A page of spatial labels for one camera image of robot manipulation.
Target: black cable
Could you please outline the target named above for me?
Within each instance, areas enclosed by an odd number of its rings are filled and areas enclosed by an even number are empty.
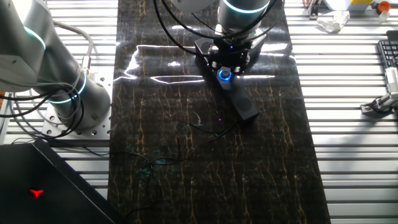
[[[280,9],[281,11],[284,10],[285,1],[286,1],[286,0],[283,0],[282,7],[281,7],[281,9]],[[266,35],[272,28],[274,28],[274,27],[276,26],[276,24],[279,22],[280,18],[282,18],[283,15],[284,15],[283,13],[279,13],[278,18],[274,21],[274,23],[273,23],[268,29],[266,29],[266,30],[265,30],[263,33],[261,33],[260,35],[257,35],[257,36],[255,36],[255,37],[253,37],[253,38],[251,38],[251,39],[246,40],[246,41],[253,41],[253,40],[256,40],[257,38],[262,37],[263,35]]]
[[[178,123],[178,125],[183,124],[183,123],[189,124],[189,123],[186,123],[186,122],[180,122],[180,123]],[[181,159],[181,145],[180,145],[180,139],[178,138],[178,134],[177,134],[177,127],[178,127],[178,125],[176,125],[176,127],[175,127],[175,135],[176,135],[176,138],[177,138],[177,148],[178,148],[178,156],[177,156],[177,158],[173,158],[173,157],[159,157],[159,158],[156,158],[155,160],[153,160],[152,163],[153,163],[153,165],[158,165],[158,166],[171,166],[171,165],[174,165],[174,164],[176,164],[176,163],[178,163],[178,162],[184,162],[184,161],[188,160],[188,159],[193,155],[193,153],[194,153],[200,146],[205,145],[205,144],[208,144],[208,143],[210,143],[210,142],[213,142],[213,141],[215,141],[215,140],[217,140],[217,139],[219,139],[219,138],[221,138],[221,137],[227,135],[230,131],[233,130],[233,128],[234,128],[237,124],[238,124],[238,122],[235,122],[232,126],[230,126],[230,127],[229,127],[226,131],[224,131],[222,134],[219,134],[217,137],[215,137],[215,138],[213,138],[213,139],[210,139],[209,141],[205,141],[205,142],[200,143],[199,145],[197,145],[197,146],[192,150],[192,152],[191,152],[185,159]],[[197,129],[199,129],[199,130],[201,130],[201,131],[204,131],[204,132],[207,132],[207,133],[217,134],[217,133],[214,132],[214,131],[206,131],[206,130],[204,130],[204,129],[198,128],[198,127],[196,127],[196,126],[193,125],[193,124],[189,124],[189,125],[192,125],[194,128],[197,128]],[[173,160],[174,162],[169,163],[169,164],[159,164],[159,163],[156,163],[156,161],[159,161],[159,160]]]
[[[214,29],[214,28],[212,28],[211,26],[209,26],[206,22],[203,22],[202,20],[200,20],[199,18],[197,18],[197,16],[196,16],[194,13],[191,13],[191,14],[192,14],[192,15],[194,16],[194,18],[195,18],[197,21],[199,21],[201,24],[207,26],[209,29],[211,29],[211,30],[214,31],[214,32],[218,32],[216,29]]]
[[[42,106],[42,105],[43,105],[49,98],[51,98],[51,96],[53,96],[54,94],[55,94],[55,93],[52,93],[52,94],[46,96],[39,104],[37,104],[35,107],[33,107],[33,108],[30,109],[30,110],[27,110],[27,111],[25,111],[25,112],[23,112],[23,113],[19,113],[19,114],[15,114],[15,113],[13,113],[13,114],[1,114],[1,115],[0,115],[0,118],[17,118],[17,117],[20,117],[20,116],[27,115],[27,114],[29,114],[29,113],[31,113],[31,112],[37,110],[38,108],[40,108],[40,106]]]
[[[160,16],[160,13],[159,13],[159,9],[158,9],[158,7],[157,7],[156,0],[154,0],[154,6],[155,6],[155,12],[156,12],[157,19],[159,20],[159,23],[160,23],[160,25],[162,26],[162,29],[163,29],[163,31],[166,33],[167,37],[168,37],[177,47],[179,47],[181,50],[185,51],[185,52],[188,53],[188,54],[192,54],[192,55],[195,55],[195,56],[202,56],[202,57],[224,57],[224,56],[229,56],[229,55],[231,55],[231,54],[240,54],[240,53],[243,53],[243,52],[245,51],[245,50],[243,49],[243,50],[240,50],[240,51],[237,51],[237,52],[231,52],[231,53],[227,53],[227,54],[209,55],[209,54],[201,54],[201,53],[194,52],[194,51],[192,51],[192,50],[188,50],[188,49],[186,49],[184,46],[182,46],[180,43],[178,43],[178,41],[176,41],[176,40],[174,39],[174,37],[170,34],[170,32],[167,30],[167,28],[166,28],[166,26],[164,25],[163,20],[162,20],[162,18],[161,18],[161,16]]]
[[[45,97],[48,96],[50,94],[56,93],[58,91],[62,90],[62,88],[56,88],[53,91],[49,92],[49,93],[43,93],[40,94],[38,96],[33,96],[33,97],[26,97],[26,98],[18,98],[18,97],[9,97],[9,96],[2,96],[0,95],[0,99],[4,99],[4,100],[12,100],[12,101],[28,101],[28,100],[36,100],[39,99],[41,97]]]
[[[77,105],[74,104],[74,101],[75,101],[75,99],[71,98],[71,102],[72,102],[73,108],[74,108],[74,110],[77,110],[78,107],[77,107]],[[59,134],[58,136],[50,136],[50,135],[48,135],[48,134],[44,134],[43,132],[40,132],[39,130],[35,129],[35,128],[33,127],[33,125],[31,125],[28,121],[26,121],[25,117],[21,116],[21,117],[22,117],[22,120],[23,120],[30,128],[32,128],[32,129],[33,129],[35,132],[37,132],[38,134],[43,135],[43,136],[37,136],[37,135],[35,135],[35,134],[30,133],[28,130],[26,130],[26,128],[24,128],[23,125],[21,125],[21,123],[18,121],[17,118],[14,118],[14,120],[15,120],[15,122],[19,125],[19,127],[20,127],[22,130],[24,130],[27,134],[29,134],[29,135],[32,136],[32,137],[40,138],[40,139],[46,139],[46,140],[48,140],[48,139],[61,138],[61,137],[67,136],[68,134],[70,134],[70,133],[72,133],[74,130],[76,130],[76,128],[79,126],[79,124],[80,124],[81,121],[83,120],[84,113],[85,113],[85,111],[84,111],[84,105],[83,105],[83,102],[82,102],[82,101],[80,101],[80,104],[81,104],[81,117],[80,117],[80,120],[79,120],[79,121],[77,122],[77,124],[72,128],[72,126],[73,126],[73,124],[74,124],[74,122],[75,122],[75,120],[76,120],[76,116],[77,116],[77,113],[76,113],[76,114],[73,116],[73,118],[72,118],[71,126],[69,126],[69,127],[65,130],[65,132]],[[19,105],[16,104],[16,106],[17,106],[18,112],[20,112]],[[10,105],[10,109],[11,109],[11,113],[14,114],[14,110],[12,109],[12,106],[11,106],[11,105]]]
[[[253,27],[255,27],[259,22],[262,21],[263,18],[265,18],[265,16],[268,14],[268,12],[272,9],[272,7],[274,6],[275,2],[277,0],[274,0],[274,2],[271,4],[271,6],[268,6],[267,9],[265,10],[265,12],[259,16],[259,18],[257,18],[252,24],[248,25],[246,28],[244,28],[243,30],[231,34],[231,35],[226,35],[226,36],[222,36],[222,37],[213,37],[213,36],[209,36],[209,35],[204,35],[201,34],[189,27],[187,27],[184,23],[182,23],[175,15],[174,13],[171,11],[171,9],[168,7],[167,3],[165,2],[165,0],[161,0],[162,4],[164,5],[164,7],[166,8],[167,12],[169,12],[170,16],[172,16],[172,18],[178,23],[180,24],[182,27],[184,27],[184,29],[188,30],[189,32],[191,32],[192,34],[196,34],[200,37],[204,37],[204,38],[209,38],[209,39],[213,39],[213,40],[223,40],[223,39],[232,39],[234,37],[239,37],[240,35],[244,34],[245,32],[251,30]]]
[[[178,43],[178,42],[173,38],[173,36],[171,36],[171,34],[170,34],[169,31],[167,30],[166,26],[164,26],[163,20],[162,20],[162,18],[161,18],[161,16],[160,16],[160,13],[159,13],[159,9],[157,8],[157,2],[156,2],[156,0],[154,0],[154,7],[155,7],[155,12],[156,12],[157,19],[159,20],[159,23],[160,23],[160,25],[162,26],[163,31],[166,33],[167,37],[168,37],[177,47],[179,47],[181,50],[185,51],[186,53],[192,54],[192,55],[196,55],[196,56],[200,56],[200,54],[198,54],[198,53],[196,53],[196,52],[194,52],[194,51],[191,51],[191,50],[186,49],[184,46],[182,46],[180,43]]]

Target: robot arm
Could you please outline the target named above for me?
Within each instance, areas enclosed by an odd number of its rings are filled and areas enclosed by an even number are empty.
[[[60,85],[70,86],[76,95],[60,90],[48,100],[62,122],[71,122],[66,118],[77,114],[82,117],[75,119],[77,129],[86,129],[107,116],[111,104],[107,91],[88,77],[62,43],[43,0],[0,0],[0,33],[1,91],[33,88],[44,94]],[[75,98],[84,105],[84,112],[82,107],[74,109]]]
[[[183,12],[198,12],[212,4],[215,0],[172,0],[175,6]],[[270,0],[220,0],[218,22],[223,28],[224,35],[235,34],[258,19],[267,9]],[[245,39],[253,33],[260,22],[252,29],[241,34]]]

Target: wire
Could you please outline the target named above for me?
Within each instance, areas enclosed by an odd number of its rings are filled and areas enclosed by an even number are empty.
[[[0,114],[0,118],[16,118],[16,117],[20,117],[20,116],[24,116],[27,115],[35,110],[37,110],[38,108],[40,108],[40,106],[42,106],[52,95],[48,95],[46,96],[38,105],[36,105],[35,107],[33,107],[30,110],[27,110],[23,113],[19,113],[19,114]]]
[[[202,54],[196,53],[196,52],[194,52],[194,51],[188,50],[188,49],[186,49],[184,46],[182,46],[180,43],[178,43],[178,42],[173,38],[173,36],[171,36],[171,34],[170,34],[169,31],[167,30],[166,26],[164,26],[163,20],[162,20],[162,18],[161,18],[161,16],[160,16],[160,13],[159,13],[159,9],[157,8],[157,2],[156,2],[156,0],[154,0],[154,7],[155,7],[156,16],[157,16],[157,19],[159,20],[160,26],[162,26],[163,31],[166,33],[167,37],[168,37],[177,47],[179,47],[181,50],[185,51],[185,52],[188,53],[188,54],[192,54],[192,55],[196,55],[196,56],[204,56],[204,57],[209,57],[209,56],[210,56],[210,55],[208,55],[208,54],[203,54],[203,55],[202,55]]]
[[[73,103],[73,102],[74,102],[74,99],[73,99],[73,98],[71,98],[71,99],[72,99],[71,101],[72,101],[72,105],[73,105],[74,109],[77,110],[78,105],[76,106],[76,105]],[[80,117],[80,120],[77,122],[77,124],[76,124],[74,127],[72,127],[73,124],[74,124],[74,122],[75,122],[75,117],[76,117],[76,115],[75,115],[75,116],[73,117],[72,121],[71,121],[71,126],[69,126],[64,132],[62,132],[62,133],[59,134],[58,136],[50,136],[50,135],[48,135],[48,134],[44,134],[43,132],[40,132],[39,130],[35,129],[35,128],[33,127],[33,125],[31,125],[29,122],[27,122],[26,119],[25,119],[25,117],[22,116],[22,119],[24,120],[24,122],[25,122],[30,128],[32,128],[32,129],[33,129],[35,132],[37,132],[38,134],[43,135],[43,136],[37,136],[37,135],[35,135],[35,134],[30,133],[28,130],[26,130],[26,128],[23,127],[23,125],[21,125],[21,123],[18,121],[18,119],[14,118],[14,120],[15,120],[15,122],[19,125],[19,127],[20,127],[22,130],[24,130],[27,134],[29,134],[29,135],[31,135],[31,136],[33,136],[33,137],[35,137],[35,138],[41,138],[41,139],[56,139],[56,138],[61,138],[61,137],[64,137],[64,136],[66,136],[66,135],[72,133],[74,130],[76,130],[76,128],[79,126],[79,124],[80,124],[81,121],[83,120],[84,113],[85,113],[85,111],[84,111],[84,105],[83,105],[83,102],[82,102],[82,101],[80,101],[79,104],[81,105],[81,117]],[[10,105],[9,107],[10,107],[10,109],[11,109],[11,113],[14,114],[14,110],[12,109],[12,106]]]
[[[265,10],[265,12],[264,12],[261,16],[259,16],[259,18],[257,18],[252,24],[250,24],[249,26],[247,26],[246,28],[244,28],[243,30],[241,30],[241,31],[239,31],[239,32],[237,32],[237,33],[230,34],[230,35],[225,35],[225,36],[222,36],[222,37],[214,37],[214,36],[204,35],[204,34],[201,34],[201,33],[197,32],[197,31],[195,31],[195,30],[193,30],[193,29],[187,27],[184,23],[182,23],[182,22],[173,14],[173,12],[170,10],[170,8],[168,7],[168,5],[167,5],[167,3],[165,2],[165,0],[161,0],[161,1],[162,1],[162,4],[164,5],[164,7],[166,8],[167,12],[169,12],[169,14],[173,17],[173,19],[174,19],[178,24],[180,24],[182,27],[184,27],[186,30],[188,30],[189,32],[191,32],[191,33],[193,33],[193,34],[196,34],[196,35],[198,35],[198,36],[200,36],[200,37],[204,37],[204,38],[209,38],[209,39],[214,39],[214,40],[216,40],[216,39],[218,39],[218,40],[223,40],[223,39],[232,39],[232,38],[234,38],[234,37],[239,37],[240,35],[244,34],[245,32],[251,30],[251,29],[252,29],[253,27],[255,27],[259,22],[261,22],[263,18],[265,18],[265,16],[268,14],[268,12],[271,10],[271,8],[273,7],[273,5],[275,4],[275,2],[276,2],[277,0],[274,0],[274,2],[271,4],[271,6],[267,7],[267,9]]]
[[[202,56],[202,57],[224,57],[224,56],[228,56],[228,55],[231,55],[231,54],[240,54],[240,53],[243,53],[243,52],[245,51],[245,50],[243,49],[243,50],[240,50],[240,51],[237,51],[237,52],[231,52],[231,53],[227,53],[227,54],[209,55],[209,54],[201,54],[201,53],[194,52],[194,51],[192,51],[192,50],[188,50],[188,49],[186,49],[184,46],[182,46],[180,43],[178,43],[178,41],[176,41],[176,40],[173,38],[173,36],[171,36],[170,32],[167,30],[167,28],[166,28],[166,26],[164,25],[163,20],[162,20],[162,18],[161,18],[161,16],[160,16],[160,13],[159,13],[159,9],[158,9],[158,7],[157,7],[156,0],[154,0],[154,6],[155,6],[155,12],[156,12],[157,19],[159,20],[159,23],[160,23],[160,25],[162,26],[163,31],[166,33],[167,37],[168,37],[177,47],[179,47],[181,50],[185,51],[185,52],[188,53],[188,54],[192,54],[192,55],[195,55],[195,56]]]
[[[29,95],[30,95],[30,96],[33,96],[32,89],[29,90]],[[33,104],[33,106],[36,106],[36,102],[35,102],[34,100],[32,100],[32,104]],[[67,123],[68,123],[67,121],[66,121],[66,122],[63,122],[63,123],[56,123],[56,122],[51,121],[50,119],[46,118],[46,117],[44,116],[44,114],[43,114],[40,110],[37,110],[37,112],[38,112],[38,114],[39,114],[46,122],[48,122],[48,123],[50,123],[50,124],[62,125],[62,124],[67,124]]]
[[[20,139],[29,139],[29,141],[27,141],[27,142],[19,142],[18,140],[20,140]],[[29,143],[29,142],[31,142],[31,141],[33,141],[33,140],[37,140],[37,138],[17,138],[17,139],[15,139],[11,144]]]
[[[205,22],[203,22],[202,20],[200,20],[199,18],[197,18],[197,16],[196,16],[194,13],[192,13],[192,15],[194,16],[194,18],[195,18],[197,21],[199,21],[201,24],[207,26],[207,27],[208,27],[209,29],[211,29],[212,31],[217,32],[217,33],[220,33],[220,34],[225,34],[224,32],[218,32],[216,29],[212,28],[212,27],[209,26],[207,23],[205,23]]]
[[[68,24],[64,24],[62,22],[53,21],[53,23],[54,23],[54,25],[59,26],[62,29],[66,29],[66,30],[75,32],[77,34],[81,34],[88,41],[88,50],[87,50],[86,56],[91,55],[91,52],[93,51],[93,47],[94,47],[94,42],[93,42],[93,39],[90,37],[90,35],[88,35],[86,32],[82,31],[79,28],[76,28],[76,27],[68,25]]]
[[[50,94],[52,94],[52,93],[56,93],[56,92],[58,92],[58,91],[60,91],[61,89],[60,88],[57,88],[57,89],[55,89],[55,90],[53,90],[53,91],[51,91],[51,92],[49,92],[49,93],[43,93],[43,94],[40,94],[40,95],[38,95],[38,96],[30,96],[30,97],[26,97],[26,98],[18,98],[18,97],[9,97],[9,96],[0,96],[0,98],[1,99],[4,99],[4,100],[13,100],[13,101],[27,101],[27,100],[36,100],[36,99],[39,99],[39,98],[42,98],[42,97],[45,97],[45,96],[48,96],[48,95],[50,95]]]
[[[286,2],[286,0],[283,0],[282,6],[281,6],[281,9],[280,9],[281,11],[284,10],[285,2]],[[259,34],[259,35],[255,36],[255,37],[253,37],[251,39],[248,39],[246,41],[253,41],[253,40],[256,40],[257,38],[262,37],[263,35],[266,35],[272,28],[274,28],[276,26],[276,24],[279,22],[280,18],[282,18],[283,15],[284,15],[283,13],[279,13],[278,18],[274,21],[274,23],[267,30],[265,30],[262,34]]]

